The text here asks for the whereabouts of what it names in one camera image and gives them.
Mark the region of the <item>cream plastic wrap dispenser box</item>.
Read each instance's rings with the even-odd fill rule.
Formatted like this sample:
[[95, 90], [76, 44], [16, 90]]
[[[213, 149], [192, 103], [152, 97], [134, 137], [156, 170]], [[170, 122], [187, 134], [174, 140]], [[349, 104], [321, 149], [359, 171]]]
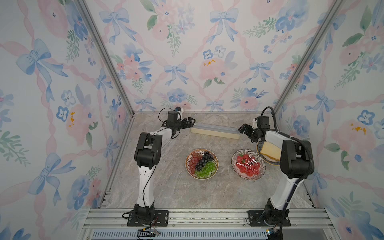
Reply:
[[240, 132], [236, 128], [223, 127], [210, 124], [195, 123], [191, 133], [238, 140]]

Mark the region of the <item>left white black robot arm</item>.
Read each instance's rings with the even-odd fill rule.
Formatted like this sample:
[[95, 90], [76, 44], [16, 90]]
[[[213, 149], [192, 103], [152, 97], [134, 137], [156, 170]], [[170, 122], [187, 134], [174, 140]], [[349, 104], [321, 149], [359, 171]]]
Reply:
[[139, 195], [131, 214], [131, 223], [151, 226], [156, 220], [153, 174], [162, 155], [163, 143], [174, 139], [183, 129], [192, 128], [196, 120], [183, 118], [183, 109], [168, 111], [167, 120], [152, 133], [140, 133], [134, 154], [139, 170]]

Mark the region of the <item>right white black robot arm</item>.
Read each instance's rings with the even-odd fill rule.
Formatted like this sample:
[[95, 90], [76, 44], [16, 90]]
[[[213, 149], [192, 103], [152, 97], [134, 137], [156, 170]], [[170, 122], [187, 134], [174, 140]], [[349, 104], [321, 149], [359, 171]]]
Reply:
[[289, 214], [291, 199], [303, 180], [314, 172], [312, 145], [293, 136], [270, 128], [269, 117], [257, 117], [254, 125], [243, 124], [238, 128], [252, 142], [268, 142], [281, 150], [280, 169], [283, 176], [268, 199], [262, 221], [268, 226], [283, 224]]

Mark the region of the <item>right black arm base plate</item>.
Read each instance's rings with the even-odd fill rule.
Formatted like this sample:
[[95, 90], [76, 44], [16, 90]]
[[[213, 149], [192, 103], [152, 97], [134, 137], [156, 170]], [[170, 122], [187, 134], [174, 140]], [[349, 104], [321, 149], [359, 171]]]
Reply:
[[250, 210], [247, 214], [251, 227], [279, 226], [282, 220], [282, 211], [266, 213], [264, 210]]

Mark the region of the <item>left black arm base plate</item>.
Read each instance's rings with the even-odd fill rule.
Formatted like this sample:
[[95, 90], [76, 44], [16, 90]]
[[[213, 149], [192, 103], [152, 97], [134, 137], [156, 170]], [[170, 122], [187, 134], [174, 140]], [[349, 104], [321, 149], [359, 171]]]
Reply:
[[132, 210], [129, 212], [127, 218], [127, 226], [149, 227], [150, 225], [153, 225], [155, 227], [167, 227], [169, 213], [168, 210], [145, 211], [144, 213], [138, 213]]

